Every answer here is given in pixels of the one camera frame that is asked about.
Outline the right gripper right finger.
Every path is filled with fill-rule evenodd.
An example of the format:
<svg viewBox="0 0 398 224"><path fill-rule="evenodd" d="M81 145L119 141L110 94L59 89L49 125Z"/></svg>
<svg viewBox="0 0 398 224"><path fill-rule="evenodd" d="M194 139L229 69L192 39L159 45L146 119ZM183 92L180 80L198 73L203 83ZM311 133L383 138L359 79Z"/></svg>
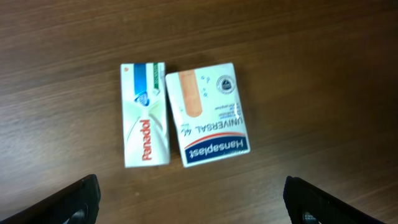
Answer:
<svg viewBox="0 0 398 224"><path fill-rule="evenodd" d="M283 198L292 224L384 224L299 177L286 178Z"/></svg>

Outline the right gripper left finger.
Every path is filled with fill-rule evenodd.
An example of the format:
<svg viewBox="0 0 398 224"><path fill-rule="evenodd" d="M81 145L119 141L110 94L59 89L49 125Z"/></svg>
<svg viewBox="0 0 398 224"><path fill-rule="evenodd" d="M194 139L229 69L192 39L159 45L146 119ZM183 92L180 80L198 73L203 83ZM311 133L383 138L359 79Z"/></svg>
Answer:
<svg viewBox="0 0 398 224"><path fill-rule="evenodd" d="M101 200L97 176L87 175L1 224L95 224Z"/></svg>

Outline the white Panadol box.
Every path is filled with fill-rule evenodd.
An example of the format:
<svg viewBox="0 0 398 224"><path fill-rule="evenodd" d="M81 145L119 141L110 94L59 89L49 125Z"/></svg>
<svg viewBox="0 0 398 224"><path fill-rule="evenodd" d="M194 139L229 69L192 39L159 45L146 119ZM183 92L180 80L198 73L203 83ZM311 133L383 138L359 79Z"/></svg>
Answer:
<svg viewBox="0 0 398 224"><path fill-rule="evenodd" d="M123 63L120 72L125 167L168 164L165 63Z"/></svg>

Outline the white Hansaplast plaster box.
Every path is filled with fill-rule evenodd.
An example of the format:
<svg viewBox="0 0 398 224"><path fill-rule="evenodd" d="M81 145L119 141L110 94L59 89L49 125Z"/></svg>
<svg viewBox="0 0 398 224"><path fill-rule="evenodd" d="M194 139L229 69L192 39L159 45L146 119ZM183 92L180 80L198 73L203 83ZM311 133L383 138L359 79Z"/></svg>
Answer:
<svg viewBox="0 0 398 224"><path fill-rule="evenodd" d="M169 73L165 84L184 167L250 152L232 63Z"/></svg>

